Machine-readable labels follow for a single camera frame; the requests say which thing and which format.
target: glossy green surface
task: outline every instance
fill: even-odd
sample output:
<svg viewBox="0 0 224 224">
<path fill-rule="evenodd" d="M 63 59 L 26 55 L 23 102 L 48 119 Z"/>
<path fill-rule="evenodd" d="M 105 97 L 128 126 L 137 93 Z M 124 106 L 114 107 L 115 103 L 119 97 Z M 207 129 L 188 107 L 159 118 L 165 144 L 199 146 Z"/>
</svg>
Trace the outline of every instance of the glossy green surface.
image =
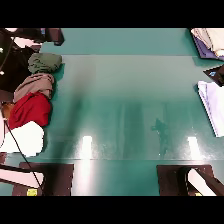
<svg viewBox="0 0 224 224">
<path fill-rule="evenodd" d="M 224 138 L 215 138 L 195 86 L 223 63 L 194 56 L 185 29 L 112 30 L 65 29 L 64 45 L 44 44 L 64 64 L 44 150 L 29 161 L 74 163 L 72 195 L 158 195 L 157 164 L 210 163 L 224 182 Z M 6 164 L 21 161 L 9 154 Z M 11 194 L 7 186 L 0 194 Z"/>
</svg>

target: yellow sticker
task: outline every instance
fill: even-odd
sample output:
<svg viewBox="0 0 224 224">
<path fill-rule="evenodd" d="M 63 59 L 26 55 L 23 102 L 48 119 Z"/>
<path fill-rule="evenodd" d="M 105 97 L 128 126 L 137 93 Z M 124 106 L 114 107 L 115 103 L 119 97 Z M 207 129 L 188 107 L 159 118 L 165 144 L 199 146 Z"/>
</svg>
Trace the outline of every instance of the yellow sticker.
<svg viewBox="0 0 224 224">
<path fill-rule="evenodd" d="M 37 189 L 28 189 L 27 196 L 37 196 Z"/>
</svg>

